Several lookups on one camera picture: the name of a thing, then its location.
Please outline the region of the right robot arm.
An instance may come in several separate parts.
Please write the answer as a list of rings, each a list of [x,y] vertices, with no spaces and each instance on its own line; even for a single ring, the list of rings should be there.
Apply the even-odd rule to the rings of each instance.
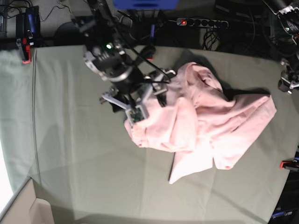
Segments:
[[[150,97],[166,107],[168,85],[176,73],[150,62],[156,52],[152,44],[140,52],[134,49],[124,36],[129,27],[112,15],[105,0],[89,0],[87,5],[87,13],[75,16],[74,22],[85,40],[85,64],[112,84],[100,102],[108,102],[113,112],[124,111],[134,122],[149,117],[146,103]]]

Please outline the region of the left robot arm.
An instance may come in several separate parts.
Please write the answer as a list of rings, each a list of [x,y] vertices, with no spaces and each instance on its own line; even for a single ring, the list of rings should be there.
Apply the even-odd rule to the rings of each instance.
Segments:
[[[262,34],[272,56],[283,66],[278,89],[291,95],[299,89],[299,2],[265,0],[264,4]]]

